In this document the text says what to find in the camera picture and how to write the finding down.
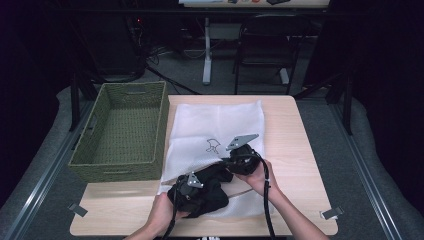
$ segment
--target green wicker basket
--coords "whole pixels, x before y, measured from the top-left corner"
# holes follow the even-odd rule
[[[103,84],[68,167],[85,182],[160,179],[168,112],[165,82]]]

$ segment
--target person's left hand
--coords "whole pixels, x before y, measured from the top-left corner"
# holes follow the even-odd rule
[[[152,210],[150,211],[149,218],[147,219],[146,224],[128,236],[126,239],[150,239],[143,238],[143,236],[152,236],[151,239],[158,236],[160,233],[164,233],[169,226],[169,223],[172,220],[173,205],[169,200],[166,193],[161,193],[156,195],[155,200],[153,201]],[[182,217],[188,216],[188,212],[179,212],[175,216],[175,220],[178,220]]]

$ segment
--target basket handle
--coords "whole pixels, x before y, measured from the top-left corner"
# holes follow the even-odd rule
[[[127,94],[144,94],[146,93],[145,86],[141,85],[128,85],[127,86]]]
[[[127,174],[129,172],[130,171],[123,170],[123,171],[103,172],[103,174],[109,174],[109,175],[112,175],[112,174]]]
[[[90,122],[87,125],[87,133],[93,135],[94,129],[97,126],[97,116],[96,114],[93,114],[93,117],[90,119]]]

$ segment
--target wooden table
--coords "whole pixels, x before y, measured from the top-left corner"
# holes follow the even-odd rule
[[[331,208],[296,102],[290,96],[169,96],[167,139],[179,103],[240,104],[262,100],[265,115],[265,153],[278,184],[299,210],[325,234],[334,235],[335,220],[320,217]],[[80,206],[88,213],[75,215],[70,232],[75,236],[126,236],[147,220],[159,180],[89,183]],[[276,235],[291,235],[277,211],[271,215]],[[182,219],[171,236],[269,236],[265,216],[249,218]]]

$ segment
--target person's right hand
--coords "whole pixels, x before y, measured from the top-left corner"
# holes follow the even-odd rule
[[[265,163],[268,166],[268,172],[269,172],[269,185],[271,187],[270,191],[272,190],[278,190],[278,184],[275,180],[274,171],[272,170],[272,164],[268,160],[265,160]],[[265,173],[264,173],[264,166],[261,162],[256,170],[247,176],[240,175],[240,174],[234,174],[236,177],[240,178],[241,180],[245,181],[247,184],[249,184],[253,190],[258,192],[260,195],[264,195],[264,184],[265,184]]]

